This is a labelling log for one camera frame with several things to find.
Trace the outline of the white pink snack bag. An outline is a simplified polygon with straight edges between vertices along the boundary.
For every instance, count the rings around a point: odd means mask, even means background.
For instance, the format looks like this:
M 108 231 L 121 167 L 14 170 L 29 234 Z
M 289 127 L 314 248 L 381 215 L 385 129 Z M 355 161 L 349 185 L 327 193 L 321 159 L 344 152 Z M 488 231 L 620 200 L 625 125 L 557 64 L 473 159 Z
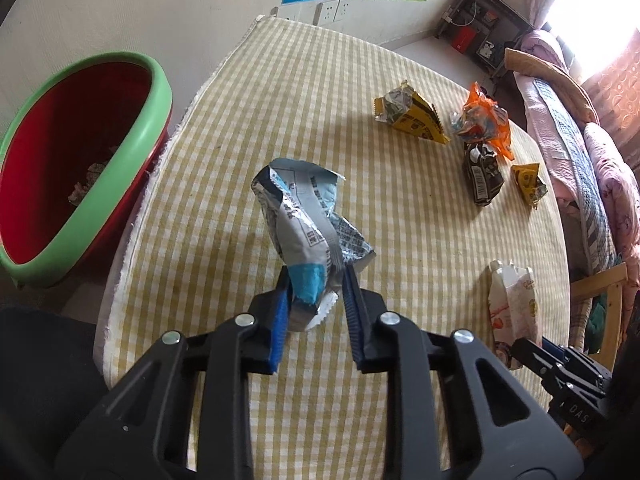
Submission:
M 509 370 L 518 370 L 522 364 L 513 356 L 514 342 L 525 338 L 541 345 L 534 271 L 500 260 L 491 261 L 489 270 L 488 310 L 494 352 Z

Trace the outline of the small yellow triangular wrapper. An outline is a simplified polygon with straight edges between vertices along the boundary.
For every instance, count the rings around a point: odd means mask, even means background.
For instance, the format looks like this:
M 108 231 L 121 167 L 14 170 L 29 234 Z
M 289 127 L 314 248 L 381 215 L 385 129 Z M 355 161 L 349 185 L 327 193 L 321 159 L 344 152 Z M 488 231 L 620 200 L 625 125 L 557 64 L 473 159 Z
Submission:
M 539 175 L 540 163 L 531 162 L 525 165 L 513 165 L 511 171 L 516 186 L 525 200 L 532 208 L 537 208 L 541 200 L 548 193 L 547 185 Z

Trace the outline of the dark brown snack wrapper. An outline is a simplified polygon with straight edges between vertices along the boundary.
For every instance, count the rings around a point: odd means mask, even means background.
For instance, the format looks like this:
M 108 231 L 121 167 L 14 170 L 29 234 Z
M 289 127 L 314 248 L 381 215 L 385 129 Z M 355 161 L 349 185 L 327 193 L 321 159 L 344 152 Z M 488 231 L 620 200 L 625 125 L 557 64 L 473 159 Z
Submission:
M 486 143 L 465 143 L 463 170 L 474 203 L 488 206 L 500 193 L 504 183 L 495 151 Z

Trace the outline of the silver blue snack bag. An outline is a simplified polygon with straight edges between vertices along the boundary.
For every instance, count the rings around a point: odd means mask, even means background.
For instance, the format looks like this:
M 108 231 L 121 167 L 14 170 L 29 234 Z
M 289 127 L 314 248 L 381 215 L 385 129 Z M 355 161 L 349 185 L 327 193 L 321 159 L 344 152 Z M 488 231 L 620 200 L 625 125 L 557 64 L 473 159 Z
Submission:
M 346 266 L 361 271 L 375 258 L 358 229 L 335 211 L 343 180 L 312 162 L 277 158 L 250 184 L 272 244 L 288 268 L 292 332 L 311 330 L 328 316 Z

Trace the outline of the yellow checked tablecloth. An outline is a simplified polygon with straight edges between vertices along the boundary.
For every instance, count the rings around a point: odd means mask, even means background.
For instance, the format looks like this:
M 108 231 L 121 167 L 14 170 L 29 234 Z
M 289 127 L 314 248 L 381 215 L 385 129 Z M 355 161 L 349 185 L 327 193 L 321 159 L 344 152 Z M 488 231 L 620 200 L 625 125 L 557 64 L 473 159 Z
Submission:
M 491 341 L 491 261 L 534 272 L 541 333 L 570 332 L 570 279 L 553 195 L 529 207 L 513 181 L 475 205 L 458 139 L 442 145 L 378 122 L 373 102 L 408 82 L 441 118 L 468 94 L 375 44 L 262 16 L 196 95 L 146 187 L 94 358 L 114 385 L 168 330 L 204 334 L 270 289 L 281 261 L 254 175 L 276 158 L 341 176 L 337 212 L 375 258 L 360 284 L 424 330 Z

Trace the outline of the bed with pink quilt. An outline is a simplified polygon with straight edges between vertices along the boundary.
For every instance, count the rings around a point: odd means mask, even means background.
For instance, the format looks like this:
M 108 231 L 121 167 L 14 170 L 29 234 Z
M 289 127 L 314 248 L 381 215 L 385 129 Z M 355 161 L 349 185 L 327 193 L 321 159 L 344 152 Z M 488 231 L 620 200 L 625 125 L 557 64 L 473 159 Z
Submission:
M 585 90 L 568 73 L 559 41 L 538 29 L 504 51 L 521 93 L 526 131 L 547 165 L 574 278 L 626 263 L 624 309 L 639 291 L 639 190 Z

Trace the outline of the orange snack wrapper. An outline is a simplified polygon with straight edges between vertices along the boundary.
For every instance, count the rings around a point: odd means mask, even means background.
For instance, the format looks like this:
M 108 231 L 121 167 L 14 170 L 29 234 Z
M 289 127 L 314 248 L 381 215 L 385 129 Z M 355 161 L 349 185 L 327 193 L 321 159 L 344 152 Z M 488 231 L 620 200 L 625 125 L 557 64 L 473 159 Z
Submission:
M 500 156 L 514 161 L 508 112 L 486 96 L 480 84 L 471 84 L 460 113 L 450 116 L 454 133 L 466 143 L 488 143 Z

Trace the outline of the red bin green rim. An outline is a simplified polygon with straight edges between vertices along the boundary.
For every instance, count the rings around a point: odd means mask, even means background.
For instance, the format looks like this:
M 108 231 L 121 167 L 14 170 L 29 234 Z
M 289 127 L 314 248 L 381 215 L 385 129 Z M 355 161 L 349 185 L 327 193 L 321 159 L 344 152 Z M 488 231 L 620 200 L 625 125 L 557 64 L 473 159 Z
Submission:
M 111 267 L 171 112 L 160 63 L 130 51 L 70 64 L 23 104 L 1 144 L 1 265 L 17 286 Z

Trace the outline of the pink patterned curtain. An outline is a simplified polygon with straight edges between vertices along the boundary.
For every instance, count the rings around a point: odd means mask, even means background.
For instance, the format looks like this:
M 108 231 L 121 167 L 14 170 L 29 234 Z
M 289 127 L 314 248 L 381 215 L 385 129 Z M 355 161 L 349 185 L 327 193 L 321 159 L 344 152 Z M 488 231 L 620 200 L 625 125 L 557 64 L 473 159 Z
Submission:
M 611 136 L 624 161 L 639 167 L 640 101 L 639 32 L 625 51 L 600 74 L 582 84 L 596 110 L 600 126 Z

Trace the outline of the yellow black snack wrapper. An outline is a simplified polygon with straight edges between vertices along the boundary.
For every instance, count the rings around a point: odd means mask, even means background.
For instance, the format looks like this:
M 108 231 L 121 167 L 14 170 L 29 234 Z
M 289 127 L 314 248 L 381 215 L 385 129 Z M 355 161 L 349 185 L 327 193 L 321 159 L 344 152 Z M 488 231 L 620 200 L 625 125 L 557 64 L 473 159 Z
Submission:
M 377 122 L 410 136 L 442 145 L 450 142 L 434 105 L 425 101 L 406 80 L 374 99 L 374 116 Z

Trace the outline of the dark metal shelf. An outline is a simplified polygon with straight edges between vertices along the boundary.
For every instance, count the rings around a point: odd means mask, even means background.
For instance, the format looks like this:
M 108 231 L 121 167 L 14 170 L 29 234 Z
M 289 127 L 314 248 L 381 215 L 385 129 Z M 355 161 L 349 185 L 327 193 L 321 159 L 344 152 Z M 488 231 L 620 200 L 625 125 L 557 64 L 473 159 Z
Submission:
M 451 0 L 435 37 L 469 58 L 493 82 L 504 77 L 504 51 L 518 49 L 533 25 L 503 0 Z

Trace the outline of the white wall socket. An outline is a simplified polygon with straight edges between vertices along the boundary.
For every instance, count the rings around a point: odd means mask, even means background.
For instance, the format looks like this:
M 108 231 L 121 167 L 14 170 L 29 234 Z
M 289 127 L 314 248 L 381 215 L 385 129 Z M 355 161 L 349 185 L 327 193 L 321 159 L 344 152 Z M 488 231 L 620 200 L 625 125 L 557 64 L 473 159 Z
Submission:
M 317 26 L 329 25 L 343 21 L 349 14 L 350 3 L 348 0 L 326 0 L 317 4 L 314 14 L 314 24 Z

